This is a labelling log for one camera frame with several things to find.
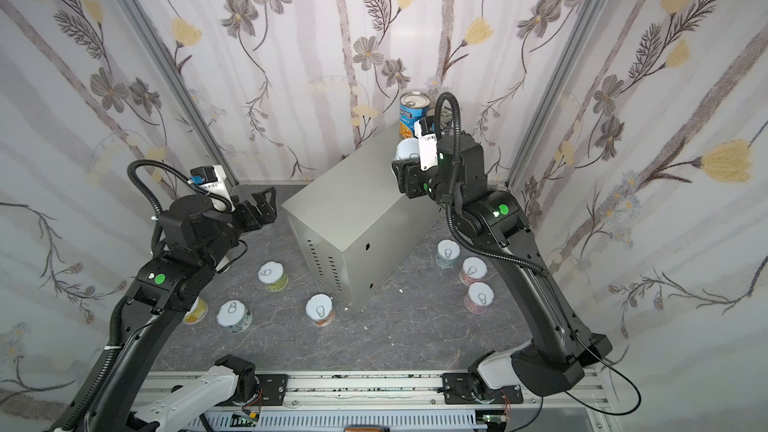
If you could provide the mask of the blue soup can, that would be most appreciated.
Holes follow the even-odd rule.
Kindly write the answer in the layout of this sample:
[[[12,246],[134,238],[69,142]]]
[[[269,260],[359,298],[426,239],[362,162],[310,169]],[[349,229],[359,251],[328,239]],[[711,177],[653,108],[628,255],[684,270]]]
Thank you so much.
[[[399,134],[402,139],[414,137],[415,124],[427,116],[430,107],[431,99],[424,92],[410,91],[401,95]]]

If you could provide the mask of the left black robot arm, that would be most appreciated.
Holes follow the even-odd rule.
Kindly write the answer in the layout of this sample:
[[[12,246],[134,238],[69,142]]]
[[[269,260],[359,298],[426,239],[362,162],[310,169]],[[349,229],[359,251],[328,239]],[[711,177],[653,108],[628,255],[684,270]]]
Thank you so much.
[[[216,405],[261,394],[253,364],[228,355],[158,404],[135,405],[171,333],[227,268],[227,254],[276,220],[275,189],[239,200],[214,192],[223,181],[212,166],[185,176],[150,159],[131,162],[127,176],[154,210],[151,258],[115,305],[107,344],[54,431],[178,431]]]

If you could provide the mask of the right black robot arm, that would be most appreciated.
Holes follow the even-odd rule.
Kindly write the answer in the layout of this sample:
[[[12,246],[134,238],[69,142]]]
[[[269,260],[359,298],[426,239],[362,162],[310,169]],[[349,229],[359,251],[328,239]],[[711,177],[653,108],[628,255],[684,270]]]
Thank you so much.
[[[450,92],[436,100],[435,111],[449,109],[451,130],[434,125],[433,160],[423,168],[417,159],[398,159],[391,167],[401,193],[428,196],[444,211],[448,229],[462,248],[488,259],[504,280],[531,332],[529,342],[504,352],[490,352],[469,370],[469,396],[489,395],[522,385],[544,399],[568,394],[588,367],[615,367],[607,359],[610,339],[595,333],[578,317],[538,249],[524,208],[504,190],[493,190],[483,170],[484,151],[463,131],[460,106]]]

